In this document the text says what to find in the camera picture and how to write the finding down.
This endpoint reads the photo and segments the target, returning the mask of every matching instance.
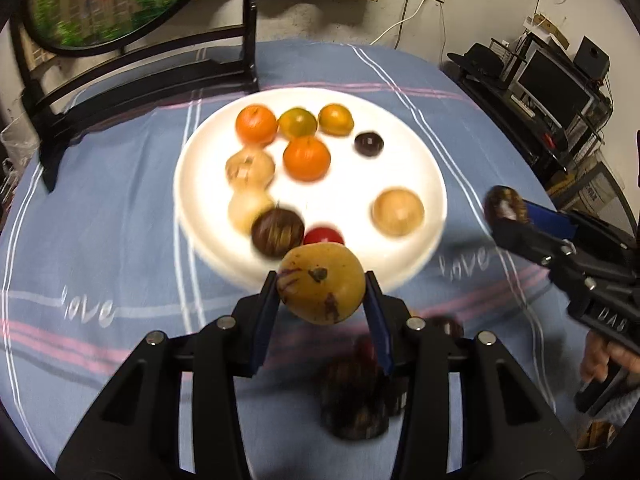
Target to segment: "red fruit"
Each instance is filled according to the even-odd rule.
[[[344,245],[344,238],[342,238],[342,235],[338,231],[331,227],[315,227],[308,231],[304,240],[302,240],[304,245],[317,244],[320,242],[335,242]]]

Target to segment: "orange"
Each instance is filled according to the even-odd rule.
[[[266,106],[249,105],[236,117],[236,132],[245,146],[266,146],[273,142],[278,132],[278,121]]]
[[[292,140],[296,137],[313,135],[318,129],[318,121],[304,108],[292,108],[280,116],[278,127],[287,139]]]
[[[324,177],[331,164],[331,153],[316,136],[293,139],[282,154],[287,173],[294,180],[313,182]]]
[[[320,129],[329,135],[346,137],[353,130],[351,112],[342,105],[325,106],[318,114]]]

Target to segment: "white cable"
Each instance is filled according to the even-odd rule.
[[[420,10],[420,8],[422,8],[422,4],[425,2],[426,0],[422,0],[420,2],[420,5],[418,5],[418,8],[415,9],[415,12],[409,16],[408,18],[405,18],[404,20],[401,20],[397,23],[394,23],[393,25],[391,25],[391,27],[389,27],[387,30],[385,30],[382,34],[380,34],[375,40],[373,40],[371,43],[369,44],[375,44],[379,39],[382,38],[382,36],[384,36],[386,33],[388,33],[392,28],[397,27],[398,25],[400,25],[400,23],[404,23],[404,22],[408,22],[412,17],[414,17],[416,14],[418,14],[418,11]]]

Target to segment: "blue tablecloth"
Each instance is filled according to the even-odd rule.
[[[183,54],[226,59],[233,48]],[[170,61],[163,60],[160,65]],[[391,293],[423,315],[450,313],[468,336],[491,329],[505,343],[567,429],[584,330],[544,270],[499,253],[481,200],[496,184],[550,206],[542,186],[496,126],[436,67],[378,47],[260,43],[263,89],[329,88],[363,97],[408,124],[432,151],[449,213],[435,256]],[[136,75],[130,70],[78,94],[82,100]],[[239,95],[194,99],[87,135],[62,160],[47,194],[36,160],[18,186],[0,238],[2,348],[0,398],[27,442],[50,466],[110,374],[152,329],[199,330],[233,309],[245,290],[204,265],[174,216],[172,178],[186,138]],[[319,424],[308,377],[366,331],[362,312],[315,327],[278,315],[263,370],[236,381],[242,436],[259,479],[386,479],[401,421],[370,442],[346,444]],[[191,381],[184,381],[181,462],[191,468]],[[452,398],[452,457],[460,452],[459,398]]]

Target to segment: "oval frame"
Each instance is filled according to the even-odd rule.
[[[128,44],[133,43],[141,38],[144,38],[152,30],[155,30],[164,22],[166,22],[172,16],[175,16],[179,10],[181,10],[191,0],[177,0],[171,7],[165,10],[159,16],[156,16],[150,22],[145,23],[136,30],[132,30],[130,33],[118,38],[117,40],[108,41],[107,43],[101,43],[91,46],[70,46],[68,48],[60,48],[50,43],[46,38],[43,38],[38,29],[35,27],[33,20],[31,19],[29,2],[30,0],[22,0],[20,2],[20,9],[18,15],[20,22],[27,32],[29,37],[40,47],[48,52],[57,54],[63,57],[89,57],[98,56],[98,54],[106,54],[107,52],[114,52],[126,47]]]

